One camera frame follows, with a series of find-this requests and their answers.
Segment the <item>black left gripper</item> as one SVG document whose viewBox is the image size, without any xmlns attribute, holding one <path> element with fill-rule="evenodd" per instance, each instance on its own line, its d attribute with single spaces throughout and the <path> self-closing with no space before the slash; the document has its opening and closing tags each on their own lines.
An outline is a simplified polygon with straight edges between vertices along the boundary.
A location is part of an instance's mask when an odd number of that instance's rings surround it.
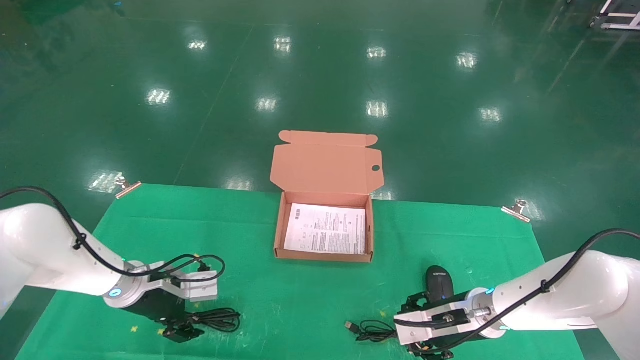
<svg viewBox="0 0 640 360">
<path fill-rule="evenodd" d="M 183 344 L 201 336 L 201 330 L 195 326 L 202 326 L 202 313 L 187 313 L 185 299 L 164 289 L 144 292 L 139 300 L 122 310 L 165 326 L 173 324 L 162 331 L 162 337 L 174 343 Z"/>
</svg>

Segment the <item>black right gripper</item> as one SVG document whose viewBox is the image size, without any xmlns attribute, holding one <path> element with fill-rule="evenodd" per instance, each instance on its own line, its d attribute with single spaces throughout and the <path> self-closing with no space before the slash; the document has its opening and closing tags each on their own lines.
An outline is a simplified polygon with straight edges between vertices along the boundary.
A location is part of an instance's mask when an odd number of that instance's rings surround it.
<svg viewBox="0 0 640 360">
<path fill-rule="evenodd" d="M 429 305 L 428 321 L 441 323 L 430 331 L 426 347 L 421 347 L 420 344 L 407 346 L 407 352 L 414 357 L 422 360 L 452 360 L 455 357 L 452 351 L 442 348 L 452 346 L 465 338 L 467 342 L 476 342 L 501 337 L 500 321 L 482 332 L 471 335 L 498 314 L 493 304 L 493 294 L 487 294 L 486 291 L 467 291 L 430 304 L 428 295 L 428 292 L 418 292 L 408 296 L 404 303 L 404 313 L 422 312 L 424 307 Z"/>
</svg>

